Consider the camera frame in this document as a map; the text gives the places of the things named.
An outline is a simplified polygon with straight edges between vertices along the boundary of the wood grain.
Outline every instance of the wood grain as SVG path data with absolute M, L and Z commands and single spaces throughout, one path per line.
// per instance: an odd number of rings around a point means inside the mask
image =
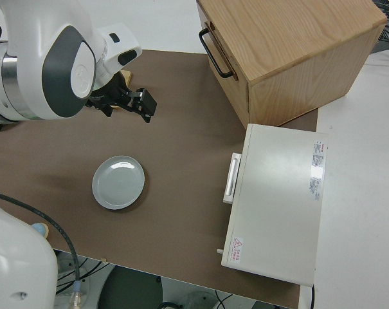
M 279 126 L 345 95 L 384 25 L 250 89 L 250 122 Z
M 202 27 L 210 29 L 210 21 L 205 16 L 204 12 L 202 12 L 201 8 L 199 8 L 199 14 Z M 224 47 L 223 49 L 219 48 L 219 46 L 223 43 L 223 40 L 219 38 L 218 33 L 216 33 L 215 30 L 210 29 L 210 31 L 211 33 L 204 36 L 204 40 L 206 41 L 208 48 L 222 70 L 228 71 L 230 69 L 226 65 L 226 62 L 229 61 L 231 68 L 235 71 L 237 80 L 233 77 L 229 77 L 227 79 L 220 77 L 211 61 L 210 67 L 229 101 L 235 102 L 231 103 L 231 105 L 233 106 L 237 116 L 240 118 L 242 125 L 247 127 L 247 124 L 249 123 L 248 82 L 235 62 L 235 59 L 233 57 L 230 57 L 229 59 L 229 55 L 224 54 Z
M 132 73 L 130 71 L 121 70 L 121 74 L 124 76 L 125 84 L 127 87 L 130 85 Z
M 386 17 L 369 0 L 197 0 L 249 81 L 366 33 Z

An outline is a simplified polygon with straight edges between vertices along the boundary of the red warning triangle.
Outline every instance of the red warning triangle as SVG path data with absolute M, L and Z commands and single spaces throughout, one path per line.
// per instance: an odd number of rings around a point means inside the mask
M 242 245 L 242 243 L 237 238 L 235 238 L 234 239 L 234 247 L 237 248 L 237 247 L 239 247 L 241 245 Z

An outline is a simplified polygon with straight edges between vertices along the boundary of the cable connector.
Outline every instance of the cable connector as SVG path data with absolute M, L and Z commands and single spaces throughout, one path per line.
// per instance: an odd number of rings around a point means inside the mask
M 81 281 L 74 281 L 68 309 L 80 309 L 81 307 Z

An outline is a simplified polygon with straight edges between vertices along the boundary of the plate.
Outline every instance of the plate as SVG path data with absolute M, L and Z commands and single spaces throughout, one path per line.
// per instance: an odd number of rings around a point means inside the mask
M 144 171 L 130 156 L 114 156 L 99 166 L 93 177 L 96 201 L 107 209 L 126 208 L 140 196 L 144 187 Z

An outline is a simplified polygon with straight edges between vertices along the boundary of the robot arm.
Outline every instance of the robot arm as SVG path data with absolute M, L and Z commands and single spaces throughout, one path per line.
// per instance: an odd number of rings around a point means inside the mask
M 113 105 L 150 121 L 156 102 L 119 73 L 141 54 L 127 27 L 93 28 L 77 0 L 0 0 L 0 9 L 9 34 L 0 42 L 0 123 L 68 118 L 83 106 L 109 117 Z M 51 309 L 56 282 L 50 244 L 0 209 L 0 308 Z
M 156 109 L 119 71 L 141 54 L 123 24 L 93 28 L 77 1 L 0 0 L 9 41 L 0 44 L 0 118 L 72 117 L 84 106 L 108 117 L 117 105 L 146 122 Z

